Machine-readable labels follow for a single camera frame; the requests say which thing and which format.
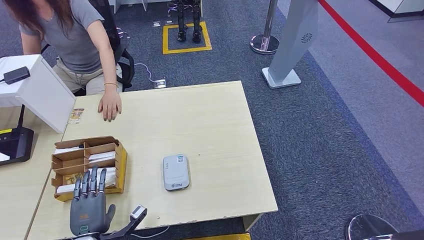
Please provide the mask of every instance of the chrome pole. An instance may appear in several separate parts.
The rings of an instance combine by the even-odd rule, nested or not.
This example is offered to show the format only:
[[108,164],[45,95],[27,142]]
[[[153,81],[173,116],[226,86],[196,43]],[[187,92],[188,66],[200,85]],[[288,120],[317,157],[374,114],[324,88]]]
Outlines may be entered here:
[[271,35],[273,19],[277,9],[277,3],[278,0],[271,0],[269,2],[268,15],[266,16],[265,23],[265,31],[263,32],[263,34],[256,35],[250,40],[250,47],[253,51],[259,54],[274,54],[280,44],[280,41],[276,37]]

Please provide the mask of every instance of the woman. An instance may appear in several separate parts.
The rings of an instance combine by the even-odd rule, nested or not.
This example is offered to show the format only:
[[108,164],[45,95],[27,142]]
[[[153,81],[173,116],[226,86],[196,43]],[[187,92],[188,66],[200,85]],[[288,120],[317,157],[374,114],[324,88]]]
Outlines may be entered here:
[[58,52],[53,70],[66,86],[87,95],[103,94],[98,112],[114,120],[121,113],[114,53],[103,17],[88,0],[3,0],[19,22],[23,54],[40,54],[45,40]]

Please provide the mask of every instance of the light wood desk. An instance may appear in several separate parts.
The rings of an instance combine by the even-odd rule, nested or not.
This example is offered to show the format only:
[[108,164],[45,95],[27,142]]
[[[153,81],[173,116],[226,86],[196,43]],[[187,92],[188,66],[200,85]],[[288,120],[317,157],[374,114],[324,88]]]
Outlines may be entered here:
[[[114,136],[126,148],[124,193],[107,196],[116,205],[109,231],[126,226],[138,204],[148,209],[138,229],[243,216],[249,229],[278,210],[240,81],[124,92],[112,122],[97,113],[101,97],[77,98],[75,108],[85,111],[63,140]],[[179,153],[188,158],[190,186],[168,192],[162,160]],[[71,203],[54,199],[54,191],[47,184],[28,239],[72,236]]]
[[[0,108],[0,130],[16,128],[21,107]],[[22,240],[28,234],[41,193],[50,172],[56,133],[28,109],[23,126],[34,131],[31,159],[0,166],[0,233],[2,239]]]

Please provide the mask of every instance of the white paper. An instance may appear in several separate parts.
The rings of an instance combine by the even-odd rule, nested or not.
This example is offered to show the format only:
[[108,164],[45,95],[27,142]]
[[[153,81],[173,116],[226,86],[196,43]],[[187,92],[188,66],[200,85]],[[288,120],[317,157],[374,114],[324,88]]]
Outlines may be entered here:
[[93,154],[93,155],[90,155],[88,160],[105,159],[105,158],[110,158],[110,157],[115,157],[115,151],[108,151],[108,152]]
[[[106,168],[106,180],[104,181],[104,186],[109,187],[109,186],[116,184],[116,180],[117,180],[117,178],[115,176],[116,168],[114,168],[114,167],[102,167],[102,168],[97,169],[97,177],[96,177],[97,178],[97,188],[99,188],[100,174],[102,173],[103,168]],[[62,186],[59,186],[57,188],[56,193],[62,194],[62,193],[73,192],[74,187],[75,187],[75,184],[62,185]]]
[[99,158],[99,159],[96,159],[96,160],[90,160],[90,163],[92,164],[92,163],[102,162],[102,161],[111,160],[111,159],[115,159],[115,155],[105,157],[105,158]]
[[75,147],[71,147],[71,148],[61,148],[61,149],[56,149],[54,150],[54,154],[61,154],[61,153],[67,153],[67,152],[72,152],[75,150],[80,149],[79,146],[75,146]]
[[0,152],[0,162],[10,160],[11,157]]

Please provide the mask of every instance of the white power bank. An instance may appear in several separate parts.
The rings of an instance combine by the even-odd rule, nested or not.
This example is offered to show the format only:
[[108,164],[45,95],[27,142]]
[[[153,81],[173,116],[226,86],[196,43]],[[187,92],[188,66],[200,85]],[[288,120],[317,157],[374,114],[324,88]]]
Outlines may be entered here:
[[190,185],[189,163],[185,155],[163,158],[163,183],[168,191],[185,189]]

